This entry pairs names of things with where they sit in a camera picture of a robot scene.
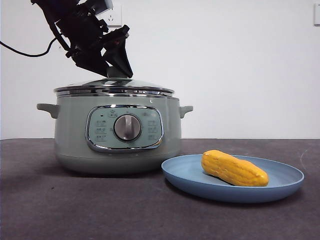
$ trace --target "control panel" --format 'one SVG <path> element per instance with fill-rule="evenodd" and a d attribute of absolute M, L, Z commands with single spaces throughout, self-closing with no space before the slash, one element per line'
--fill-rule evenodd
<path fill-rule="evenodd" d="M 152 149 L 163 137 L 160 112 L 150 106 L 97 106 L 88 115 L 85 137 L 99 152 Z"/>

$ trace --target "glass lid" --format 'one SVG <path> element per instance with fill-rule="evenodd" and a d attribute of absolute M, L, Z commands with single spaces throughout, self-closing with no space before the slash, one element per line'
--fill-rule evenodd
<path fill-rule="evenodd" d="M 76 84 L 70 84 L 64 87 L 55 88 L 55 92 L 64 91 L 77 91 L 77 90 L 104 90 L 104 92 L 112 93 L 113 91 L 156 91 L 161 93 L 173 94 L 175 91 L 161 87 L 159 85 L 146 82 L 134 80 L 132 78 L 119 78 L 119 77 L 109 77 L 103 78 L 96 81 L 82 82 Z"/>

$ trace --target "white wall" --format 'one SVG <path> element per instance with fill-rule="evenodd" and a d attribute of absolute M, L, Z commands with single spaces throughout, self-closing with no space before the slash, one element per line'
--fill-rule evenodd
<path fill-rule="evenodd" d="M 320 27 L 316 0 L 118 0 L 130 26 L 134 78 L 193 105 L 184 138 L 320 138 Z M 1 1 L 1 40 L 43 52 L 51 33 L 28 0 Z M 37 103 L 53 89 L 101 76 L 77 68 L 55 42 L 27 58 L 1 48 L 1 138 L 52 138 Z"/>

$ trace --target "pot base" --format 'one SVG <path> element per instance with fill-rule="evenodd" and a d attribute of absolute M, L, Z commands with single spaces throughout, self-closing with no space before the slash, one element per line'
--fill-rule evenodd
<path fill-rule="evenodd" d="M 179 151 L 150 155 L 149 157 L 130 158 L 126 155 L 119 156 L 117 154 L 99 158 L 73 157 L 60 154 L 56 154 L 55 157 L 63 167 L 72 171 L 87 174 L 122 175 L 160 169 L 163 161 L 177 155 L 179 155 Z"/>

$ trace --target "wall outlet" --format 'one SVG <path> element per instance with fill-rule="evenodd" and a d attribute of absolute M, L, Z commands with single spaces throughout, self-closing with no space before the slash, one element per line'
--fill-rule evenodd
<path fill-rule="evenodd" d="M 314 4 L 314 25 L 320 27 L 320 2 Z"/>
<path fill-rule="evenodd" d="M 101 18 L 104 19 L 108 27 L 121 27 L 122 26 L 122 6 L 121 4 L 113 4 L 106 12 L 102 13 Z"/>

